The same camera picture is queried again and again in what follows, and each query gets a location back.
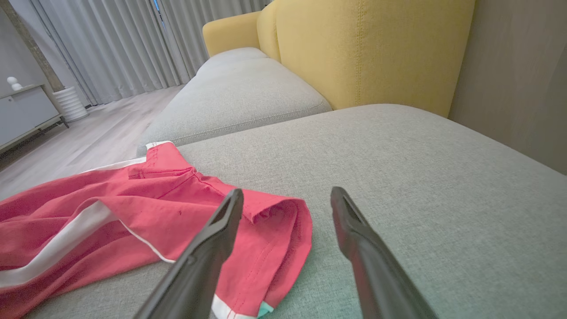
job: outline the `yellow cushion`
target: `yellow cushion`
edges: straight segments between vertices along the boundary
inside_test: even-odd
[[[257,29],[260,49],[274,60],[280,61],[280,47],[276,31],[276,8],[278,0],[262,10],[258,17]]]
[[[215,20],[203,26],[203,39],[209,56],[238,48],[258,48],[256,20],[260,11]]]
[[[279,0],[281,63],[333,109],[398,103],[447,116],[474,0]]]

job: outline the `sofa seat cushion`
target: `sofa seat cushion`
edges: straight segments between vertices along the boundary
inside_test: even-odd
[[[234,62],[253,60],[258,58],[269,58],[264,52],[256,48],[240,48],[225,51],[209,58],[197,71],[197,74],[210,72],[219,66]]]
[[[332,186],[347,190],[439,318],[567,314],[567,177],[457,123],[379,104],[179,150],[225,183],[306,201],[313,247],[269,319],[361,318]],[[30,317],[131,317],[166,271],[157,263],[83,287]]]
[[[171,100],[142,134],[150,142],[184,145],[245,129],[330,111],[309,84],[255,48],[223,52]]]

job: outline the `curtain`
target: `curtain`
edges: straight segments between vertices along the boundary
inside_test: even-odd
[[[86,95],[98,104],[182,83],[187,71],[173,65],[151,2],[34,2],[60,38]]]
[[[155,0],[178,65],[193,77],[209,58],[201,30],[205,23],[262,10],[271,0]]]
[[[79,87],[103,104],[189,82],[202,26],[270,0],[31,0]]]

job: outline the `fabric upholstery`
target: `fabric upholstery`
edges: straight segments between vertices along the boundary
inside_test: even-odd
[[[279,0],[281,62],[334,110],[398,103],[447,117],[474,0]]]
[[[226,183],[305,199],[311,254],[278,318],[360,318],[329,194],[342,186],[439,318],[567,317],[567,177],[416,108],[360,106],[180,148]],[[45,302],[29,318],[128,317],[158,263]]]
[[[251,58],[256,51],[257,58]],[[184,145],[244,129],[330,111],[311,86],[258,49],[211,59],[142,134],[138,155],[151,142]]]
[[[260,48],[256,20],[260,11],[211,21],[203,26],[209,56],[238,48]]]
[[[280,47],[278,46],[278,33],[276,30],[276,9],[278,1],[275,0],[262,10],[256,24],[260,49],[272,59],[280,62]]]
[[[264,52],[256,48],[240,48],[238,50],[225,51],[209,58],[207,62],[199,68],[197,74],[210,72],[212,69],[222,67],[233,62],[267,57],[268,56]]]

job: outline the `white sideboard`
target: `white sideboard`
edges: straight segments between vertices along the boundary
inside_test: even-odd
[[[0,149],[58,121],[67,125],[42,85],[26,86],[0,96]]]

